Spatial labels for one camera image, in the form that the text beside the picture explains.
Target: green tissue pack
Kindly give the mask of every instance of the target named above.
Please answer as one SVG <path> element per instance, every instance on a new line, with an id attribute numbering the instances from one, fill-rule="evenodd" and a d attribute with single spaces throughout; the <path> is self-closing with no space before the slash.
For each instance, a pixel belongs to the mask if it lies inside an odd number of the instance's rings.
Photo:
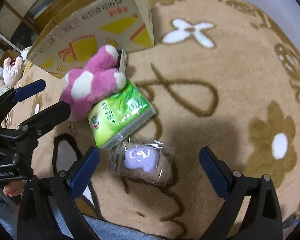
<path id="1" fill-rule="evenodd" d="M 150 102 L 127 79 L 121 92 L 92 108 L 88 120 L 97 147 L 111 150 L 155 114 Z"/>

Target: clear plastic bag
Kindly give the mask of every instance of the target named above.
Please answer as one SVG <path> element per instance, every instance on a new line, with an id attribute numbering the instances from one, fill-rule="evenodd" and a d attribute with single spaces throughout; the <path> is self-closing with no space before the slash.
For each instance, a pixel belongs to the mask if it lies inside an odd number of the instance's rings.
<path id="1" fill-rule="evenodd" d="M 165 186 L 170 178 L 173 147 L 140 135 L 130 135 L 111 150 L 107 169 L 112 173 Z"/>

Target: white bunny plush toy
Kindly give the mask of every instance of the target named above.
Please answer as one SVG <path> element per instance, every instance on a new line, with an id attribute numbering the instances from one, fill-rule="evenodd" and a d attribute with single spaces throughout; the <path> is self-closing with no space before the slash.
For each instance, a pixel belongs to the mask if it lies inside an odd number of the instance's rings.
<path id="1" fill-rule="evenodd" d="M 22 75 L 22 66 L 23 57 L 19 56 L 16 58 L 16 62 L 14 65 L 10 65 L 11 58 L 7 57 L 3 62 L 3 80 L 4 83 L 8 86 L 13 88 L 16 83 L 20 80 Z"/>

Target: purple bear-shaped object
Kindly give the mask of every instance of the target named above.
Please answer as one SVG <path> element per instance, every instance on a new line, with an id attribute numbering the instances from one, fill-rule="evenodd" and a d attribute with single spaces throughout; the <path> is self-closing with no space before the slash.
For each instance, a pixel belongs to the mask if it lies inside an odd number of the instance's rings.
<path id="1" fill-rule="evenodd" d="M 145 172 L 154 172 L 159 161 L 158 152 L 151 146 L 131 147 L 125 152 L 123 165 L 128 169 L 142 168 Z"/>

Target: metal screw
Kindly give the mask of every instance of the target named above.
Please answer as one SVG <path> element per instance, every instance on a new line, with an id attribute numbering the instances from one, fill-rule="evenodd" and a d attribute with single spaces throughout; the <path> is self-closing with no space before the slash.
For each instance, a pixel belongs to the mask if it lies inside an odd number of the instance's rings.
<path id="1" fill-rule="evenodd" d="M 21 128 L 21 131 L 25 132 L 26 130 L 28 130 L 29 128 L 29 125 L 24 125 L 22 128 Z"/>
<path id="2" fill-rule="evenodd" d="M 232 174 L 233 174 L 235 177 L 240 177 L 240 176 L 241 176 L 241 172 L 240 172 L 240 171 L 233 171 Z"/>
<path id="3" fill-rule="evenodd" d="M 270 176 L 269 176 L 268 174 L 266 174 L 266 175 L 263 175 L 263 178 L 264 178 L 266 181 L 269 181 L 269 180 L 271 180 L 271 178 L 270 178 Z"/>
<path id="4" fill-rule="evenodd" d="M 59 176 L 60 178 L 63 178 L 66 174 L 67 174 L 66 171 L 59 171 L 59 172 L 58 172 L 58 176 Z"/>
<path id="5" fill-rule="evenodd" d="M 18 155 L 17 153 L 15 153 L 15 154 L 12 156 L 12 162 L 13 162 L 13 163 L 16 163 L 18 160 L 19 160 L 19 155 Z"/>

